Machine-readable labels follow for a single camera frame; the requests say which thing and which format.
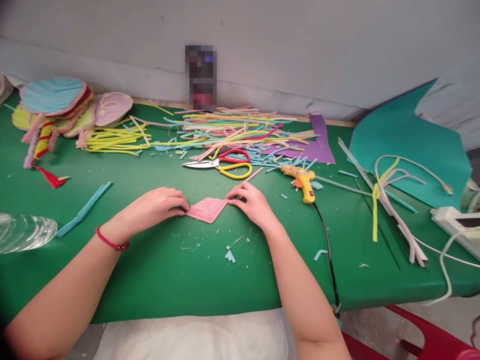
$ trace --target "scissors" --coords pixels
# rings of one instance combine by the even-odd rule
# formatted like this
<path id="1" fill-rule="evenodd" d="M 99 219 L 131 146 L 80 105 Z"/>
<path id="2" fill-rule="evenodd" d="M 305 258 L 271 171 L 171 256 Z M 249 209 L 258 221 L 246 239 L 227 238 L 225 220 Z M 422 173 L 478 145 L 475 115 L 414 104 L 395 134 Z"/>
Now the scissors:
<path id="1" fill-rule="evenodd" d="M 246 160 L 241 160 L 233 157 L 229 157 L 229 154 L 236 153 L 240 155 L 246 156 Z M 196 168 L 196 169 L 210 169 L 210 168 L 217 168 L 221 174 L 228 176 L 231 179 L 245 179 L 252 173 L 252 165 L 249 164 L 250 155 L 248 152 L 240 150 L 240 149 L 230 149 L 225 151 L 223 154 L 219 155 L 215 160 L 203 160 L 203 161 L 190 161 L 182 164 L 188 168 Z M 233 163 L 233 165 L 229 166 L 220 166 L 220 162 L 227 162 Z M 233 175 L 232 173 L 226 171 L 235 168 L 247 167 L 248 171 L 243 175 Z"/>

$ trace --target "red stool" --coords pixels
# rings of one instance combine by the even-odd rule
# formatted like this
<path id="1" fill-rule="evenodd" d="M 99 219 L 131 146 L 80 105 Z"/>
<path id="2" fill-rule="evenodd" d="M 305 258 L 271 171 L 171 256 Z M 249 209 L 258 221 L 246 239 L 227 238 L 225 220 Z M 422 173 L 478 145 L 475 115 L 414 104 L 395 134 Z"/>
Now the red stool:
<path id="1" fill-rule="evenodd" d="M 458 340 L 455 336 L 412 314 L 398 306 L 386 306 L 387 309 L 415 324 L 425 337 L 425 346 L 418 347 L 406 340 L 400 340 L 401 346 L 419 360 L 480 360 L 480 351 Z M 355 360 L 389 360 L 370 347 L 342 332 L 346 347 Z"/>

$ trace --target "clear plastic bottle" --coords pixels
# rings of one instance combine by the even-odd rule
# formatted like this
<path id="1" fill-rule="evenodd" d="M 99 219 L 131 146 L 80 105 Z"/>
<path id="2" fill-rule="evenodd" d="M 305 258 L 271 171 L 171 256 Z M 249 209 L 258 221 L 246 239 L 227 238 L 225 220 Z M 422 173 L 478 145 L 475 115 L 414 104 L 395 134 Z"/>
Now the clear plastic bottle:
<path id="1" fill-rule="evenodd" d="M 56 221 L 45 217 L 0 213 L 0 254 L 39 248 L 57 228 Z"/>

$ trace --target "purple foam sheet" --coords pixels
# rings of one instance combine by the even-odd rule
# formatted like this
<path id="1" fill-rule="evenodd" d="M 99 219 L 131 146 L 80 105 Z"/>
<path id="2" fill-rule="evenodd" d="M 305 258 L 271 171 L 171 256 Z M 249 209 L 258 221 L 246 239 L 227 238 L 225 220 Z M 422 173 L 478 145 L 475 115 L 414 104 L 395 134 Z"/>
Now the purple foam sheet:
<path id="1" fill-rule="evenodd" d="M 280 150 L 275 154 L 285 155 L 289 158 L 295 158 L 299 156 L 301 153 L 303 153 L 302 158 L 304 158 L 305 156 L 308 156 L 307 161 L 312 161 L 314 159 L 317 159 L 316 161 L 317 163 L 324 163 L 324 164 L 330 163 L 335 165 L 336 162 L 335 162 L 334 154 L 332 153 L 332 150 L 330 149 L 330 146 L 329 146 L 327 124 L 325 123 L 323 116 L 312 115 L 310 116 L 310 122 L 313 128 L 313 132 L 315 134 L 320 135 L 320 137 L 317 137 L 315 141 L 305 140 L 308 143 L 308 145 L 297 140 L 288 140 L 287 141 L 288 146 L 296 146 L 304 150 L 298 151 L 298 150 L 286 149 L 286 150 Z M 262 151 L 262 153 L 271 154 L 275 150 L 277 150 L 277 147 L 274 144 L 272 144 L 272 146 L 268 150 Z"/>

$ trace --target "person's left hand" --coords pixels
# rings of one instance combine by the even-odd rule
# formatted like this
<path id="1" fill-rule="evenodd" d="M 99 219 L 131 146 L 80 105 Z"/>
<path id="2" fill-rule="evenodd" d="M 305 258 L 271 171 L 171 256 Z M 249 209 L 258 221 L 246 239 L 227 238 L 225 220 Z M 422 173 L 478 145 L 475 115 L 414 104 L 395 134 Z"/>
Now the person's left hand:
<path id="1" fill-rule="evenodd" d="M 185 211 L 171 209 L 179 206 Z M 187 199 L 181 191 L 160 187 L 140 196 L 104 224 L 100 231 L 110 242 L 120 245 L 133 235 L 149 229 L 165 219 L 184 216 L 189 209 Z"/>

